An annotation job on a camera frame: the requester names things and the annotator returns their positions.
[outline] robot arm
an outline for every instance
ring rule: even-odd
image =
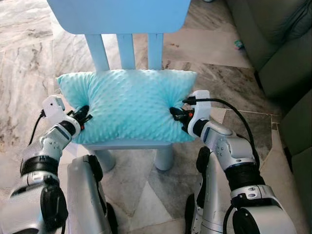
[[[209,153],[215,153],[231,189],[231,204],[236,208],[235,234],[295,234],[292,221],[260,176],[251,144],[222,124],[209,120],[208,99],[208,91],[195,91],[184,100],[191,110],[170,111],[175,120],[183,123],[184,131],[199,137]]]
[[[3,234],[49,234],[65,224],[68,211],[59,187],[59,160],[91,116],[88,106],[68,114],[64,109],[57,96],[43,102],[44,114],[54,125],[22,152],[20,180],[0,212]]]

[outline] black cable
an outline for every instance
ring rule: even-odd
[[[221,99],[217,99],[217,98],[200,98],[200,99],[183,100],[184,103],[197,102],[197,101],[215,101],[215,102],[220,102],[220,103],[230,107],[238,115],[238,117],[242,120],[242,122],[243,122],[243,124],[244,124],[244,126],[245,126],[245,128],[247,130],[248,137],[249,137],[249,140],[250,140],[250,144],[251,144],[252,150],[253,150],[253,156],[255,158],[255,162],[256,162],[257,167],[259,169],[259,167],[260,167],[260,158],[259,158],[257,150],[255,149],[254,137],[253,137],[252,131],[251,131],[247,121],[243,117],[243,115],[234,106],[232,106],[230,103],[228,103],[228,102],[226,102],[224,100],[221,100]]]
[[[37,119],[37,121],[36,121],[36,123],[35,123],[35,126],[34,126],[34,128],[33,128],[33,133],[31,134],[31,138],[30,138],[30,141],[29,141],[29,144],[28,144],[28,145],[30,145],[30,144],[33,142],[33,138],[34,138],[34,135],[35,135],[35,131],[36,131],[37,125],[38,125],[40,119],[41,119],[42,117],[44,117],[44,116],[45,116],[44,111],[41,110],[41,114],[40,114],[39,118]]]
[[[234,206],[230,205],[230,207],[228,208],[228,210],[225,213],[224,220],[223,220],[223,234],[227,234],[228,219],[229,219],[229,216],[230,216],[233,208],[234,208]]]
[[[64,225],[62,227],[62,232],[60,234],[65,234],[65,228],[66,228],[66,223],[64,223]]]

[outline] light blue chair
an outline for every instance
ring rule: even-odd
[[[132,33],[148,34],[148,68],[162,69],[163,33],[184,24],[191,0],[47,0],[60,25],[69,33],[84,34],[97,71],[109,70],[101,34],[116,34],[121,66],[135,69]],[[111,140],[84,147],[98,156],[104,171],[115,165],[108,150],[157,149],[155,166],[173,165],[172,144],[151,140]]]

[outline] chair seat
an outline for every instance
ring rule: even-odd
[[[158,140],[116,139],[106,142],[83,144],[88,150],[129,150],[129,149],[161,149],[171,142]]]

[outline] chair leg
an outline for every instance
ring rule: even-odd
[[[108,150],[91,150],[90,153],[97,156],[103,172],[109,172],[114,168],[116,159]]]
[[[174,164],[174,154],[172,144],[164,148],[157,149],[154,165],[161,171],[167,171],[172,168]]]

